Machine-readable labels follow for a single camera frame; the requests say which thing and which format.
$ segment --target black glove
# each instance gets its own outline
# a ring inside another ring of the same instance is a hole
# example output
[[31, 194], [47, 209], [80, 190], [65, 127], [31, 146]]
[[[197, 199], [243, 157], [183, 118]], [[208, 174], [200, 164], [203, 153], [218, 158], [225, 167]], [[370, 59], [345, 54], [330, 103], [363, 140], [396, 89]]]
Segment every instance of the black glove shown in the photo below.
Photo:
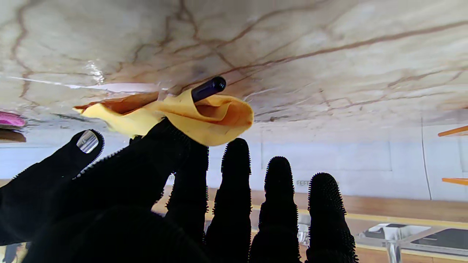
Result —
[[48, 219], [53, 193], [96, 160], [103, 147], [100, 133], [81, 131], [54, 154], [1, 187], [0, 246], [31, 241]]

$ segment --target cleaning cloth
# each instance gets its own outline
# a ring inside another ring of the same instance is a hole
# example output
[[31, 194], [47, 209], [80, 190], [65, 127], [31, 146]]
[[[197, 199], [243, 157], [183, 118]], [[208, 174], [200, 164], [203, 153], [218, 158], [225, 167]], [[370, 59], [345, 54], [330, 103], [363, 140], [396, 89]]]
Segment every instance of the cleaning cloth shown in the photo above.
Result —
[[157, 101], [158, 93], [132, 95], [122, 99], [76, 106], [85, 117], [104, 120], [121, 134], [144, 136], [163, 117], [188, 137], [205, 146], [234, 140], [253, 124], [254, 112], [244, 101], [226, 95], [212, 95], [194, 103], [191, 89]]

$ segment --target gloved hand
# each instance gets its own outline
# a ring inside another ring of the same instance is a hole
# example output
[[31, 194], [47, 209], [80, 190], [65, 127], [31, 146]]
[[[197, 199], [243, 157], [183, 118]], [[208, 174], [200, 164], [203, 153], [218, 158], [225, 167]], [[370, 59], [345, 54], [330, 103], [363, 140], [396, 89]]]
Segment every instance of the gloved hand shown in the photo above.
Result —
[[102, 135], [81, 131], [43, 161], [31, 165], [0, 188], [0, 246], [31, 241], [48, 219], [53, 193], [96, 160]]
[[230, 142], [221, 165], [214, 217], [204, 236], [207, 210], [208, 147], [192, 141], [185, 164], [175, 174], [165, 219], [176, 223], [215, 262], [247, 262], [250, 247], [250, 157], [245, 140]]

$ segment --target textured fingertip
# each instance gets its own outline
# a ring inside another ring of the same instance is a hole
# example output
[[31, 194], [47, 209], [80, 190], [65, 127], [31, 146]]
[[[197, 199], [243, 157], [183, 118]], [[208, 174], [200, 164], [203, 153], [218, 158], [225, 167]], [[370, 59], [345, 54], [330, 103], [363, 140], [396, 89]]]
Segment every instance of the textured fingertip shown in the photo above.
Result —
[[221, 163], [221, 173], [225, 172], [250, 174], [249, 146], [244, 139], [236, 138], [226, 146]]
[[281, 190], [294, 193], [293, 174], [288, 159], [275, 156], [268, 163], [265, 176], [265, 191]]
[[313, 208], [318, 206], [325, 206], [335, 212], [346, 214], [338, 183], [327, 173], [318, 173], [310, 180], [308, 209], [313, 212]]

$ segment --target orange shelf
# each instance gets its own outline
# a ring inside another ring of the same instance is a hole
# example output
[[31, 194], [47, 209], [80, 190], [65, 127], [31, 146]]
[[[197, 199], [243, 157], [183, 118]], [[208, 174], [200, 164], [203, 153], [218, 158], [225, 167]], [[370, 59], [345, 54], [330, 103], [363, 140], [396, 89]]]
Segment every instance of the orange shelf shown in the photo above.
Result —
[[443, 131], [438, 134], [439, 137], [442, 136], [468, 136], [468, 126], [463, 126], [453, 130]]
[[468, 178], [442, 178], [443, 182], [468, 185]]

